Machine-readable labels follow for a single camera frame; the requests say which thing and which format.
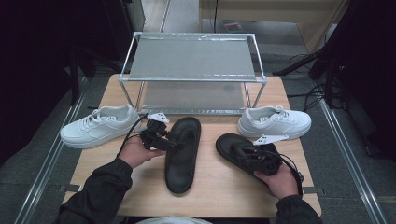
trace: glass shelf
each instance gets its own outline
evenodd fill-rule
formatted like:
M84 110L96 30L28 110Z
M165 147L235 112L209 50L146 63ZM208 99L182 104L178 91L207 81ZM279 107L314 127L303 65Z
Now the glass shelf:
M254 70L253 53L257 54L260 71ZM123 85L127 81L142 81L135 105ZM131 105L139 108L146 88L142 112L170 114L241 114L245 107L252 107L246 85L249 82L259 82L262 88L266 83L253 34L135 32L119 77Z

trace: hand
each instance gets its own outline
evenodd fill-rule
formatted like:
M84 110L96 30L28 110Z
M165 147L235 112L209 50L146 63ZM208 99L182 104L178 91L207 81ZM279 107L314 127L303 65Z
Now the hand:
M135 136L128 139L119 155L119 158L128 163L132 169L134 169L145 161L149 161L154 157L159 157L164 154L165 152L159 149L145 149L142 139Z
M266 175L260 171L255 171L254 175L267 183L274 196L279 200L290 195L298 195L296 180L290 168L283 163L274 175Z

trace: white shoe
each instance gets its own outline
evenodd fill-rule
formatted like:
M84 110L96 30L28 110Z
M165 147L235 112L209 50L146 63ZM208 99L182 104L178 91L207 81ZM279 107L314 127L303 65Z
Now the white shoe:
M311 118L301 111L284 110L278 105L249 108L238 121L238 131L245 137L287 134L289 139L306 134Z
M96 147L127 134L138 119L139 115L130 105L103 106L89 116L64 126L61 138L69 147Z

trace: black sleeve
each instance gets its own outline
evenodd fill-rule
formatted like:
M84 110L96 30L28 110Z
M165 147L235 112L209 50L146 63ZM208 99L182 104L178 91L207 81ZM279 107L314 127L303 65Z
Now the black sleeve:
M111 223L132 186L131 174L131 166L121 159L97 168L84 189L61 206L55 223Z
M291 195L276 204L276 224L322 223L317 212L300 195Z

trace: cable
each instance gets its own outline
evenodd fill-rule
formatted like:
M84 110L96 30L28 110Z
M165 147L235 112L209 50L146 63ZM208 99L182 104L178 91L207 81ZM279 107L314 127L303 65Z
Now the cable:
M132 135L131 137L129 136L130 134L131 134L131 132L134 130L134 128L136 127L136 125L140 122L140 121L142 121L143 119L146 119L147 117L148 117L148 115L149 114L146 114L146 115L144 115L144 116L142 116L142 117L140 117L140 119L138 119L135 123L134 123L134 125L132 125L132 128L129 130L129 132L126 134L126 136L125 136L125 138L124 138L124 140L123 140L123 142L122 142L122 144L121 144L121 148L120 148L120 151L119 151L119 153L117 154L117 157L120 155L120 153L122 152L122 149L125 147L125 144L126 144L126 142L128 141L128 139L130 139L130 138L132 138L132 137L135 137L135 136L138 136L139 134L136 134L136 135Z
M303 180L304 180L304 176L298 171L296 164L294 163L294 161L283 155L283 154L276 154L272 151L265 151L264 153L268 153L271 154L277 158L279 158L283 163L285 163L289 169L291 170L291 173L293 174L294 179L297 182L297 189L298 189L298 193L303 196Z
M215 20L214 20L214 28L213 28L213 32L216 33L216 20L218 17L218 4L219 4L219 0L216 0L216 8L215 8Z

